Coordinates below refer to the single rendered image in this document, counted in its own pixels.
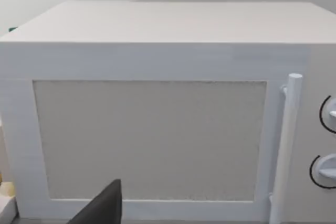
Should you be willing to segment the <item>pale microwave door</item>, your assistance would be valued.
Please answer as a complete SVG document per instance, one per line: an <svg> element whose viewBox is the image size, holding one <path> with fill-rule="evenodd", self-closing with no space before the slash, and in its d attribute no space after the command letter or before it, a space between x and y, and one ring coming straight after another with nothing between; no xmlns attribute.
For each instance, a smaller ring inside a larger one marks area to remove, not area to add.
<svg viewBox="0 0 336 224"><path fill-rule="evenodd" d="M295 44L0 43L19 213L69 219L114 179L124 217L266 221Z"/></svg>

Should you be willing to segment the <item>pale microwave oven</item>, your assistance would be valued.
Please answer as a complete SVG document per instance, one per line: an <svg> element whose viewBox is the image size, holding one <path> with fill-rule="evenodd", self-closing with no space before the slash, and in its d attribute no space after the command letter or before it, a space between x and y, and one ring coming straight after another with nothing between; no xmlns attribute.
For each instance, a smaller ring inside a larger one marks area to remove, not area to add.
<svg viewBox="0 0 336 224"><path fill-rule="evenodd" d="M319 121L336 97L336 14L311 3L65 2L0 38L2 42L295 44L308 47L282 222L336 222L336 190L315 186L309 166L336 153ZM274 152L274 188L281 129Z"/></svg>

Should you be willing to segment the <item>pale cream object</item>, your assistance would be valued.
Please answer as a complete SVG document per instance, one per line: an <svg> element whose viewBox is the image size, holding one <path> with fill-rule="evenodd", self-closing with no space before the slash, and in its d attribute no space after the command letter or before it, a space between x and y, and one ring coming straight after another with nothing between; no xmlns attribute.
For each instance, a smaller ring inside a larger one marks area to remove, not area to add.
<svg viewBox="0 0 336 224"><path fill-rule="evenodd" d="M16 216L15 189L9 169L3 127L0 122L0 224L12 224Z"/></svg>

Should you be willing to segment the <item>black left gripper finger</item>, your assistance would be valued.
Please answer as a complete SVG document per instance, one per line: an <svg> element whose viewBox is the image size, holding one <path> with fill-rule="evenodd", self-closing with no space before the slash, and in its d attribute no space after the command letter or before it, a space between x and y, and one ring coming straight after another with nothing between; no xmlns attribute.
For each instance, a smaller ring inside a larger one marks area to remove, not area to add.
<svg viewBox="0 0 336 224"><path fill-rule="evenodd" d="M122 184L113 180L66 224L121 224Z"/></svg>

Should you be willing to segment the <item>white microwave knob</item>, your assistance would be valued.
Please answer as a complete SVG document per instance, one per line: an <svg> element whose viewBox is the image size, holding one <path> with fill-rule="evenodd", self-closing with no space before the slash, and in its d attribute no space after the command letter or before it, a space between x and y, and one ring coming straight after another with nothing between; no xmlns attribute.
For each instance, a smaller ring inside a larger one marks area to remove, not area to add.
<svg viewBox="0 0 336 224"><path fill-rule="evenodd" d="M321 103L319 121L325 130L336 134L336 97L329 95Z"/></svg>
<svg viewBox="0 0 336 224"><path fill-rule="evenodd" d="M336 153L326 156L316 156L309 166L311 182L325 190L336 190ZM324 185L319 179L326 180L332 185Z"/></svg>

